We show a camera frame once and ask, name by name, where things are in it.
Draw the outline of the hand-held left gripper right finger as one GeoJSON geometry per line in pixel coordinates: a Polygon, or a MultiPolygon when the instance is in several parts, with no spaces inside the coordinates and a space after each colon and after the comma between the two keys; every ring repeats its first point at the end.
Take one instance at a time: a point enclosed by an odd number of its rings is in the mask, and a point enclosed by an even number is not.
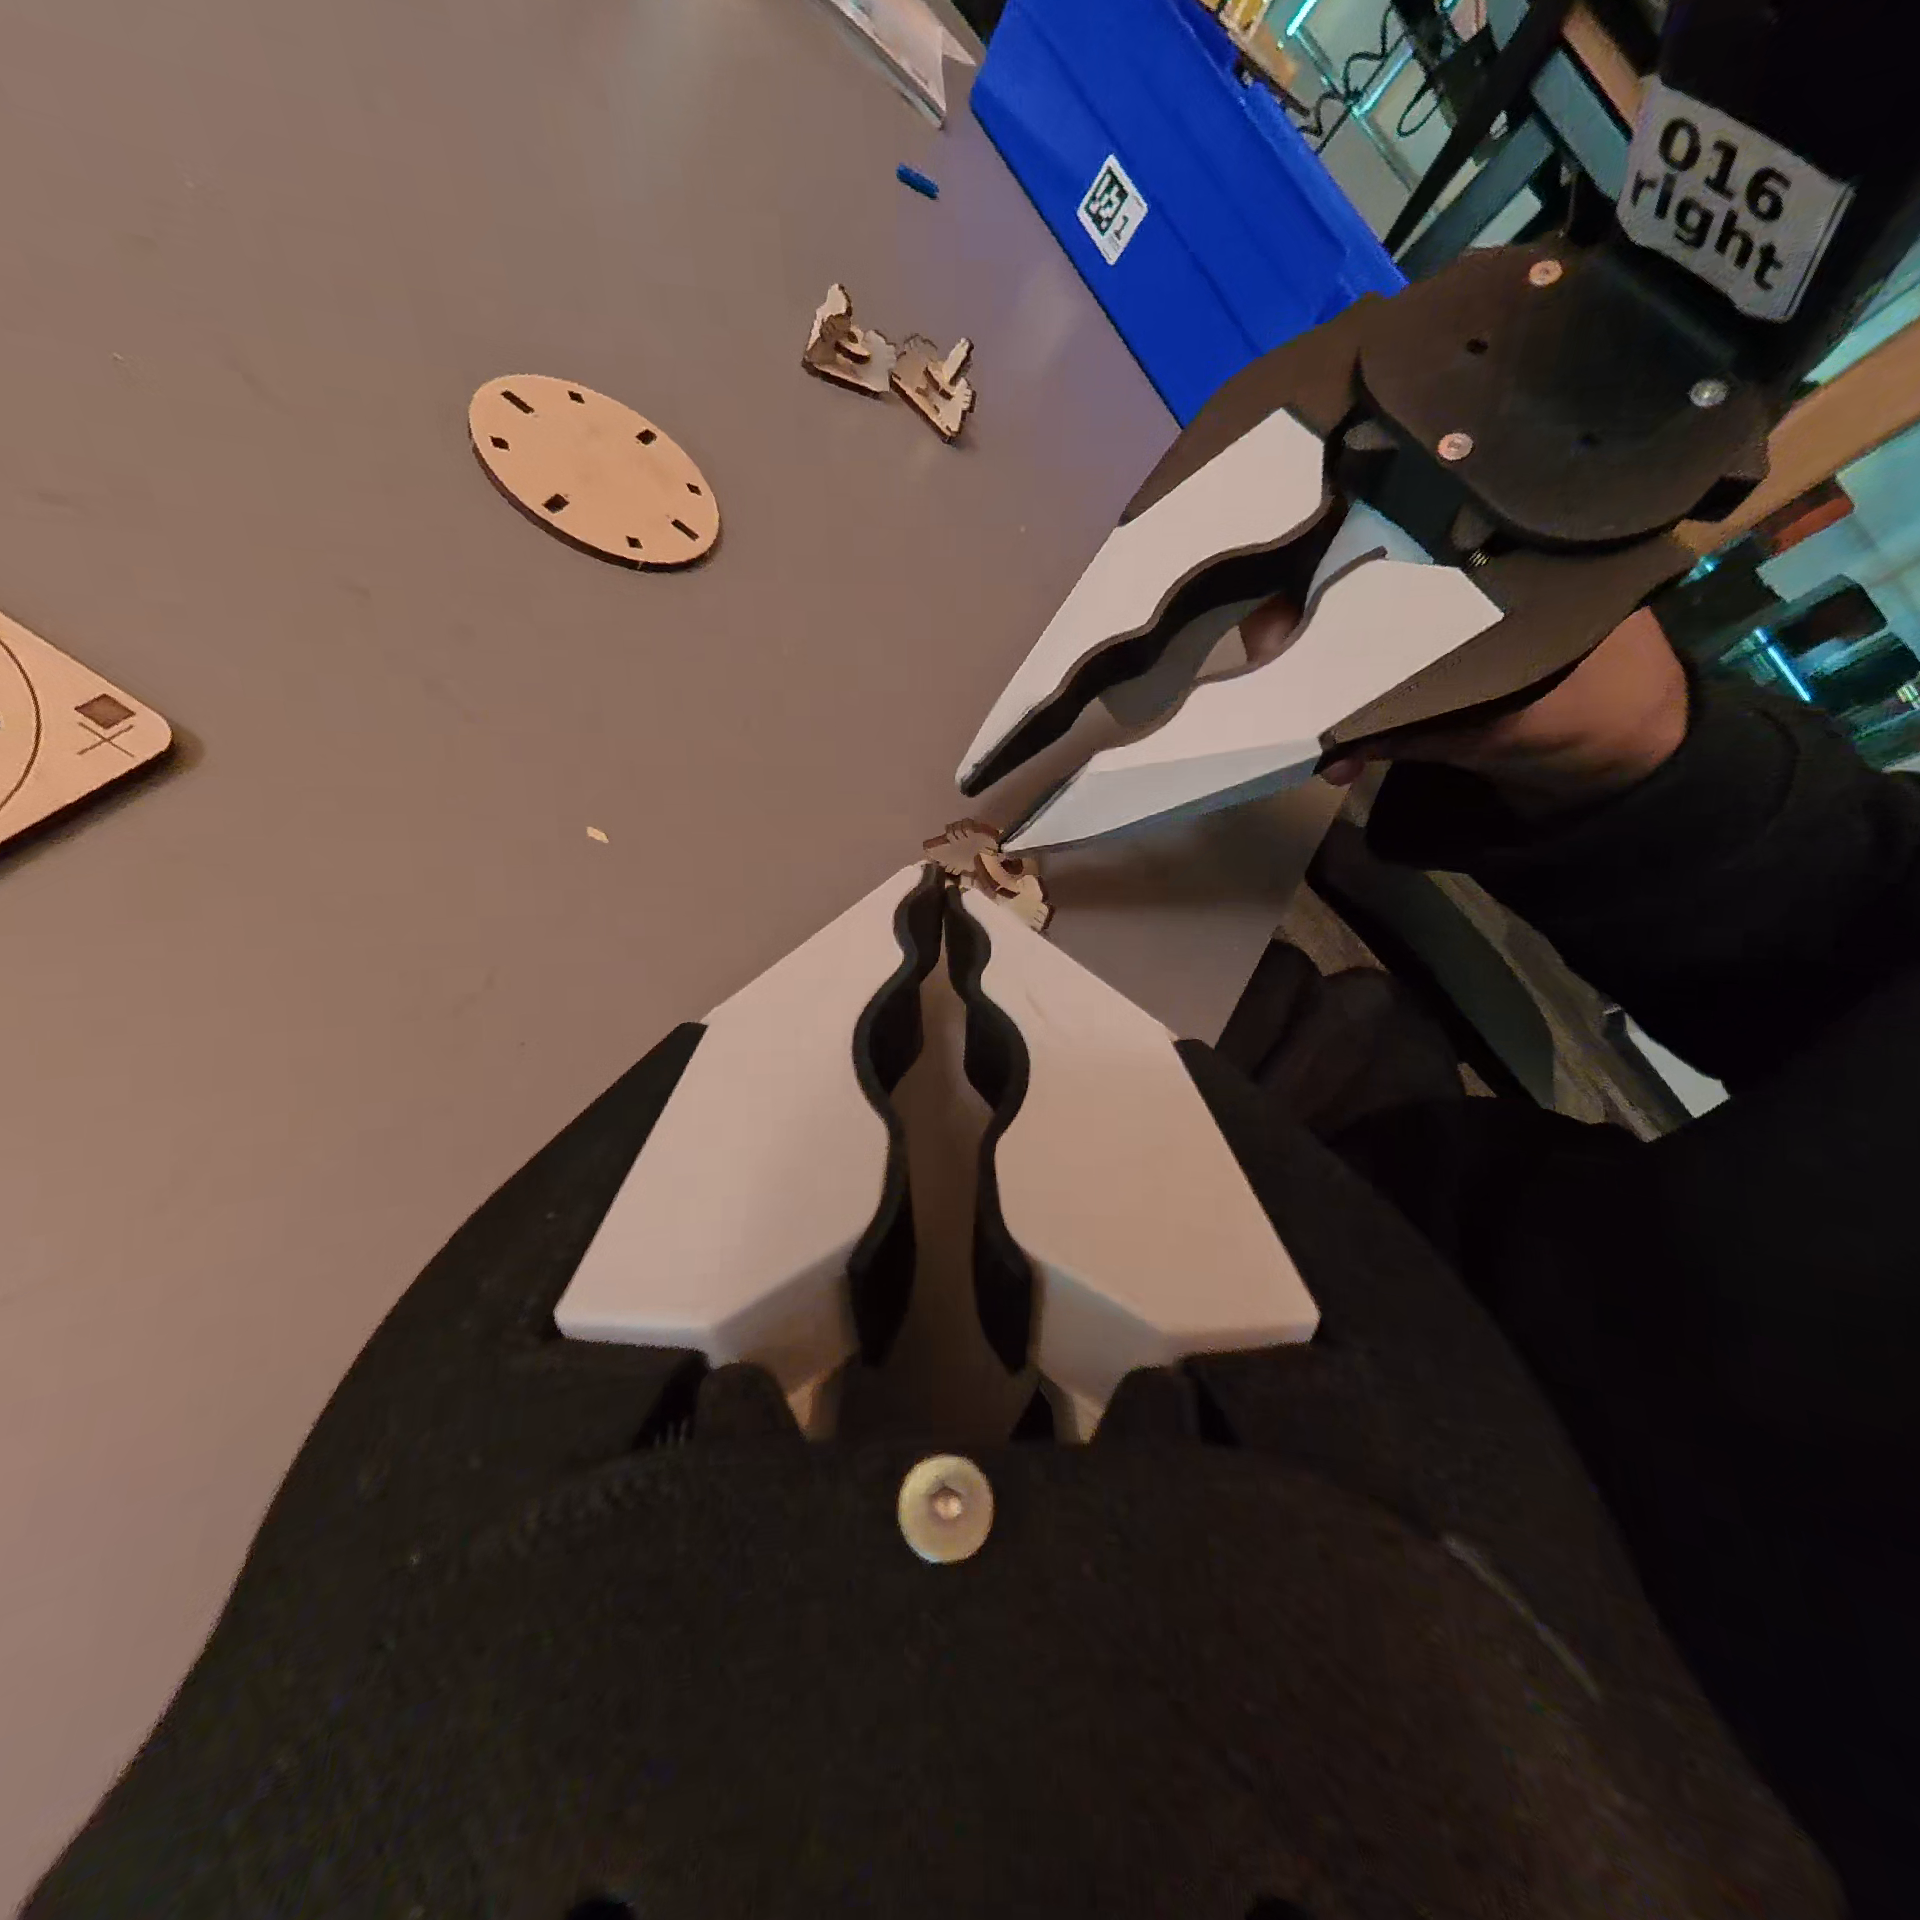
{"type": "Polygon", "coordinates": [[[977,893],[948,896],[943,935],[1001,1369],[1086,1442],[1135,1372],[1312,1343],[1318,1303],[1163,1022],[977,893]]]}

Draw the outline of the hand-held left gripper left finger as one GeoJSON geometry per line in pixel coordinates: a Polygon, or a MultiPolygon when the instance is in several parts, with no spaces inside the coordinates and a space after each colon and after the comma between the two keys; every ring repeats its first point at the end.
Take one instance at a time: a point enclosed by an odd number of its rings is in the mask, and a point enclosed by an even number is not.
{"type": "Polygon", "coordinates": [[[559,1295],[562,1337],[755,1366],[827,1432],[918,1266],[895,1095],[924,1046],[948,880],[889,876],[716,1007],[559,1295]]]}

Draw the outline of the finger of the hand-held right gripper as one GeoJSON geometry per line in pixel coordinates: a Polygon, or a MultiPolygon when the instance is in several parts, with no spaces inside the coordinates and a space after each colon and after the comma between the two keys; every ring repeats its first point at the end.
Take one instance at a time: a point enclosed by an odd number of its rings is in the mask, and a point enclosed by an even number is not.
{"type": "Polygon", "coordinates": [[[1328,463],[1326,430],[1284,407],[1186,423],[986,710],[958,793],[1032,762],[1159,660],[1184,619],[1253,585],[1328,510],[1328,463]]]}
{"type": "Polygon", "coordinates": [[[1323,739],[1501,620],[1365,505],[1345,510],[1281,653],[1195,683],[1139,736],[1095,752],[1005,837],[1008,852],[1062,852],[1135,828],[1267,799],[1310,779],[1323,739]]]}

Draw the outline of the small wooden model part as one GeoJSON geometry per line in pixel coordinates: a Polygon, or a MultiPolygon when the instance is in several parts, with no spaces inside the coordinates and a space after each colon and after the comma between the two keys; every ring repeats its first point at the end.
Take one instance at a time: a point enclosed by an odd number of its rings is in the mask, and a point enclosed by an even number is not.
{"type": "Polygon", "coordinates": [[[924,861],[937,867],[960,891],[997,902],[1032,933],[1046,937],[1052,924],[1039,862],[1004,852],[1000,832],[987,823],[962,818],[921,844],[924,861]]]}

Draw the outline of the person's right forearm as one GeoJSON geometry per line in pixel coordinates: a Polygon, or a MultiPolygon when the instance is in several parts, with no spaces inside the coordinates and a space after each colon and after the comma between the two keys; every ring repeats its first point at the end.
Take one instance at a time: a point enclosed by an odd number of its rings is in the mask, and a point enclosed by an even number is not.
{"type": "Polygon", "coordinates": [[[1814,708],[1677,664],[1682,731],[1606,787],[1396,762],[1367,851],[1471,880],[1727,1093],[1916,990],[1916,781],[1814,708]]]}

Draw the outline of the small wooden model piece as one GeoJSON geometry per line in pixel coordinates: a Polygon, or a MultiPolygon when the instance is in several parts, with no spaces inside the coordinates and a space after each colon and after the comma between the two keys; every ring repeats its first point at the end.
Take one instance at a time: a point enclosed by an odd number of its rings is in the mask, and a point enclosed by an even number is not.
{"type": "Polygon", "coordinates": [[[976,407],[967,377],[974,342],[958,338],[950,349],[911,335],[895,351],[888,385],[895,397],[942,441],[955,444],[976,407]]]}
{"type": "Polygon", "coordinates": [[[811,316],[800,361],[803,373],[835,389],[886,401],[895,393],[897,362],[899,346],[884,332],[863,326],[854,314],[846,284],[831,282],[811,316]]]}

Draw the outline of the person's right hand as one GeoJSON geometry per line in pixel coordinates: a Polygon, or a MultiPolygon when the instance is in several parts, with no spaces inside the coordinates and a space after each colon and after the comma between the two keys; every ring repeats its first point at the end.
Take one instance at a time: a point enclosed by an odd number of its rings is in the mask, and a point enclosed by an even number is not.
{"type": "Polygon", "coordinates": [[[1516,808],[1547,810],[1641,784],[1682,750],[1689,722],[1684,663],[1641,606],[1524,707],[1326,752],[1315,776],[1351,787],[1375,767],[1450,767],[1516,808]]]}

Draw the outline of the blue plastic bin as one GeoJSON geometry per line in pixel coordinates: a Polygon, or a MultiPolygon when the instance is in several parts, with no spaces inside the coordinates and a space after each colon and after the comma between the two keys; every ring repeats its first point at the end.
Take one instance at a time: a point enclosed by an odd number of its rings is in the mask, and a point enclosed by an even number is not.
{"type": "Polygon", "coordinates": [[[972,114],[1181,425],[1406,278],[1187,2],[1008,2],[972,114]]]}

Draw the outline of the round wooden disc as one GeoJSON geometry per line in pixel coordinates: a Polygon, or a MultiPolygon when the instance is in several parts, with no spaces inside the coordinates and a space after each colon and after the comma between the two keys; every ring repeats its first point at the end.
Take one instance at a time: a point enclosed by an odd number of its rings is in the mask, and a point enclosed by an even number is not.
{"type": "Polygon", "coordinates": [[[497,377],[467,401],[467,439],[495,493],[598,561],[676,571],[717,547],[708,475],[613,397],[559,377],[497,377]]]}

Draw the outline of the clear plastic sheet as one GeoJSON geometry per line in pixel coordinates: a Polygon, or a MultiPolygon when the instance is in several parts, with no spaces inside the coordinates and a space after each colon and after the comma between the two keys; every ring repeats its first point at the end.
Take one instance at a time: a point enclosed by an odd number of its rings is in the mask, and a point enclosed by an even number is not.
{"type": "Polygon", "coordinates": [[[948,127],[948,73],[967,76],[982,52],[927,2],[818,2],[931,128],[948,127]]]}

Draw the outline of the square wooden board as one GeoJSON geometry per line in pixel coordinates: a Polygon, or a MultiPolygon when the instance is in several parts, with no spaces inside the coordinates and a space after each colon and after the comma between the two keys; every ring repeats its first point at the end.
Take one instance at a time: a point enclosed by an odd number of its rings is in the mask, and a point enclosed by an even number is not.
{"type": "Polygon", "coordinates": [[[2,849],[159,767],[170,722],[24,625],[2,619],[2,849]]]}

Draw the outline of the black metal frame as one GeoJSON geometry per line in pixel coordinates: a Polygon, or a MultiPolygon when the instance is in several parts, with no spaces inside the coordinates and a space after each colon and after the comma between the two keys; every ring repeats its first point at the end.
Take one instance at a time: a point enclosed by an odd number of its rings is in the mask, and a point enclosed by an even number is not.
{"type": "Polygon", "coordinates": [[[1384,239],[1418,281],[1482,244],[1521,197],[1535,232],[1613,197],[1660,61],[1665,2],[1487,2],[1467,50],[1433,73],[1450,130],[1384,239]]]}

